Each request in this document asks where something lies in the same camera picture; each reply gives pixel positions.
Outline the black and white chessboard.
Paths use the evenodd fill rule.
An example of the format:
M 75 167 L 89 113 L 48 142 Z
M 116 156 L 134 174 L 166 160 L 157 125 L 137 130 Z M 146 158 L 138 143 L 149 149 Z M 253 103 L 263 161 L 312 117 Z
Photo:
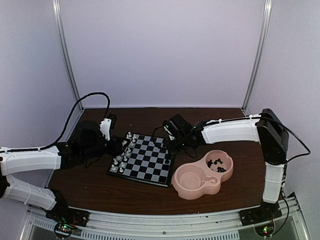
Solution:
M 137 135 L 136 141 L 125 138 L 127 146 L 118 160 L 118 165 L 114 165 L 114 160 L 109 167 L 107 174 L 110 176 L 127 179 L 131 181 L 146 183 L 149 185 L 168 188 L 171 184 L 172 166 L 174 157 L 169 160 L 169 164 L 165 164 L 165 159 L 170 154 L 167 146 L 162 147 L 162 143 L 166 143 L 166 139 L 158 136 L 150 136 L 131 132 Z M 127 149 L 131 149 L 130 154 L 126 154 Z M 127 162 L 124 161 L 124 156 L 127 156 Z M 111 171 L 112 165 L 116 166 L 116 171 Z

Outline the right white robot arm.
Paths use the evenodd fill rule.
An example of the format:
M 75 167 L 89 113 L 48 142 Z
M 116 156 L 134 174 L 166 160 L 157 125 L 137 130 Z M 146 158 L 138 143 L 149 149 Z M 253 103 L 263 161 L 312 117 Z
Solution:
M 289 132 L 275 113 L 265 108 L 260 114 L 235 119 L 198 121 L 194 126 L 180 114 L 162 123 L 169 138 L 165 145 L 172 155 L 187 148 L 220 142 L 249 141 L 260 144 L 265 162 L 265 182 L 262 206 L 256 210 L 259 220 L 268 220 L 275 212 L 282 185 L 285 182 L 285 165 Z M 215 195 L 221 184 L 234 171 L 232 158 L 222 150 L 211 150 L 200 160 L 186 163 L 174 172 L 171 183 L 178 196 L 194 200 L 203 195 Z

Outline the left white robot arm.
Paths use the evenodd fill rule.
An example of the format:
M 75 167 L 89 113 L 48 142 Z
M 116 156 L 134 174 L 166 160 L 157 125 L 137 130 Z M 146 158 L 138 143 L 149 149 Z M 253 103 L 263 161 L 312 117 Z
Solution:
M 129 141 L 111 135 L 112 121 L 101 123 L 84 121 L 76 125 L 66 142 L 56 142 L 36 148 L 3 148 L 0 152 L 0 196 L 26 205 L 52 211 L 61 222 L 72 218 L 72 211 L 57 190 L 40 188 L 15 178 L 20 172 L 36 170 L 66 170 L 79 165 L 89 165 L 89 160 L 104 155 L 117 157 Z

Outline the pile of black chess pieces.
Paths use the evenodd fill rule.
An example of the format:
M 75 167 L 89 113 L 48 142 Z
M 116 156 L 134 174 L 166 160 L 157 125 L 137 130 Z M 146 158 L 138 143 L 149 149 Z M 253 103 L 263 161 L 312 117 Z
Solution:
M 223 162 L 220 158 L 216 159 L 216 160 L 212 160 L 210 159 L 207 163 L 206 163 L 207 167 L 209 169 L 211 169 L 214 172 L 217 173 L 224 173 L 227 170 L 223 167 Z

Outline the pink double pet bowl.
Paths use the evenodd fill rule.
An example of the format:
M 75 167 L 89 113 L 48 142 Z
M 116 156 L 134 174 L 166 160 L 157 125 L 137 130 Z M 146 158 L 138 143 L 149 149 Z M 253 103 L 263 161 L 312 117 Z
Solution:
M 209 160 L 221 159 L 226 172 L 216 172 L 208 168 Z M 221 184 L 233 174 L 233 159 L 222 150 L 211 150 L 200 160 L 185 163 L 174 172 L 171 184 L 178 196 L 185 200 L 195 200 L 203 195 L 215 195 L 220 191 Z

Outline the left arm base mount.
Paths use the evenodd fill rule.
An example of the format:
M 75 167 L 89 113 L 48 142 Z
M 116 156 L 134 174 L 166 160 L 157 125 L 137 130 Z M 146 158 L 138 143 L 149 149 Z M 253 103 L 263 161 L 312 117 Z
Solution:
M 46 210 L 45 213 L 47 218 L 72 227 L 86 227 L 90 216 L 88 211 L 75 208 Z

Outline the front aluminium rail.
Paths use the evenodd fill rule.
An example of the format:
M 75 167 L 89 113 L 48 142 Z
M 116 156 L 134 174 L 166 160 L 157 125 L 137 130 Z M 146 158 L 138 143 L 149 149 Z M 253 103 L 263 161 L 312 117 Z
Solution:
M 71 240 L 262 240 L 262 226 L 275 225 L 273 240 L 308 240 L 305 219 L 296 197 L 279 201 L 282 216 L 244 225 L 240 211 L 178 215 L 141 215 L 89 211 L 87 225 Z

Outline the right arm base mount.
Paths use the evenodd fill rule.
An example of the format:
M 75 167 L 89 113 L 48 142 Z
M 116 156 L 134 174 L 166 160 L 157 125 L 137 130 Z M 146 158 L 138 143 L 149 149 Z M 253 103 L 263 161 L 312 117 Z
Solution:
M 271 209 L 262 206 L 244 209 L 239 212 L 239 217 L 243 226 L 268 222 L 281 216 L 282 212 L 280 209 Z

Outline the left aluminium frame post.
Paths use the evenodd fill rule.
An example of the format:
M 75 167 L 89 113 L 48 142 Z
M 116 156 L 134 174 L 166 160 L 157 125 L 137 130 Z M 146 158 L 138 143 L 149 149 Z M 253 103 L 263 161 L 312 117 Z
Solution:
M 75 81 L 74 72 L 71 64 L 71 59 L 68 51 L 67 40 L 63 25 L 62 11 L 61 11 L 61 1 L 60 0 L 52 0 L 53 14 L 56 22 L 56 27 L 58 31 L 60 46 L 63 55 L 63 62 L 65 66 L 65 70 L 67 73 L 67 78 L 70 83 L 72 94 L 76 101 L 80 99 L 80 93 L 78 90 L 78 86 Z

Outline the aluminium frame post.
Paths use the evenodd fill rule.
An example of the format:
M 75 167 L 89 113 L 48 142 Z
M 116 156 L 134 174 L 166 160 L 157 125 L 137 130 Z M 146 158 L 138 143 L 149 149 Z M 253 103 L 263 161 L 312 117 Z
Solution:
M 272 17 L 272 6 L 273 6 L 273 1 L 272 0 L 265 0 L 264 1 L 264 8 L 263 8 L 263 15 L 261 19 L 261 26 L 260 26 L 260 34 L 259 34 L 259 39 L 257 43 L 257 49 L 254 57 L 254 62 L 253 62 L 253 67 L 252 71 L 250 74 L 249 78 L 249 84 L 246 90 L 246 94 L 243 100 L 242 104 L 242 111 L 244 112 L 245 115 L 248 115 L 249 112 L 249 103 L 250 99 L 252 97 L 255 83 L 259 74 L 261 62 L 263 59 L 263 53 L 264 53 L 264 48 L 267 43 L 267 38 L 268 38 L 268 33 L 269 33 L 269 28 L 270 28 L 270 22 L 271 22 L 271 17 Z
M 71 64 L 71 59 L 68 51 L 67 40 L 63 25 L 62 11 L 61 11 L 61 1 L 60 0 L 52 0 L 53 14 L 56 22 L 56 27 L 58 31 L 60 46 L 63 55 L 63 62 L 65 66 L 65 70 L 67 73 L 67 78 L 70 83 L 72 94 L 76 101 L 80 99 L 80 93 L 78 90 L 78 86 L 75 81 L 74 72 Z

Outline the right aluminium frame post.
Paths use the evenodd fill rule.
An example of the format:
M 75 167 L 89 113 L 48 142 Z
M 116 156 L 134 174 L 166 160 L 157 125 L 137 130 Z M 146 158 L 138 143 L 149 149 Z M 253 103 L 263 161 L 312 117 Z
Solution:
M 253 62 L 253 67 L 252 71 L 250 74 L 249 78 L 249 84 L 246 90 L 246 94 L 243 100 L 242 104 L 242 111 L 244 112 L 245 115 L 248 115 L 249 112 L 249 103 L 250 99 L 252 97 L 255 83 L 259 74 L 261 62 L 263 59 L 263 53 L 264 53 L 264 48 L 267 43 L 267 38 L 268 38 L 268 33 L 269 33 L 269 28 L 270 28 L 270 22 L 271 22 L 271 17 L 272 17 L 272 6 L 273 6 L 273 1 L 272 0 L 265 0 L 264 1 L 264 8 L 263 8 L 263 15 L 261 19 L 261 26 L 260 26 L 260 34 L 259 34 L 259 39 L 257 43 L 257 49 L 254 57 L 254 62 Z

